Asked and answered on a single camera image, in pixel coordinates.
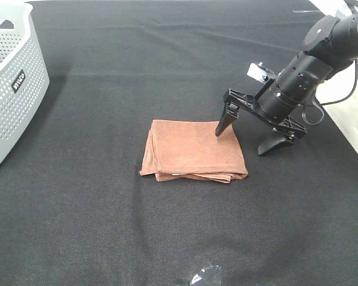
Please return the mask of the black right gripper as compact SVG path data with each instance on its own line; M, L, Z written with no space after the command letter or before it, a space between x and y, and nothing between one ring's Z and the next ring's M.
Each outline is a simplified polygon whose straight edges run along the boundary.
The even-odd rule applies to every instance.
M259 156L295 144L296 139L306 134L306 129L289 115L332 71L333 68L322 60L299 52L275 80L266 82L255 95L228 89L224 94L224 110L215 129L215 135L220 136L238 119L238 112L243 109L271 126L276 132L271 133L259 144Z

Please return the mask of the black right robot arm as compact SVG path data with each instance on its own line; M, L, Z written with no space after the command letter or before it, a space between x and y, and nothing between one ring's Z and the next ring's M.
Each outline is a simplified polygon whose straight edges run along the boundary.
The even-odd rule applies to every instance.
M307 129L290 117L307 98L318 109L317 87L358 60L358 12L343 19L326 15L304 38L301 51L279 73L260 63L252 63L248 76L263 83L255 95L232 89L224 94L224 110L216 127L220 136L237 118L241 109L268 124L273 133L259 146L258 154L290 146L301 139Z

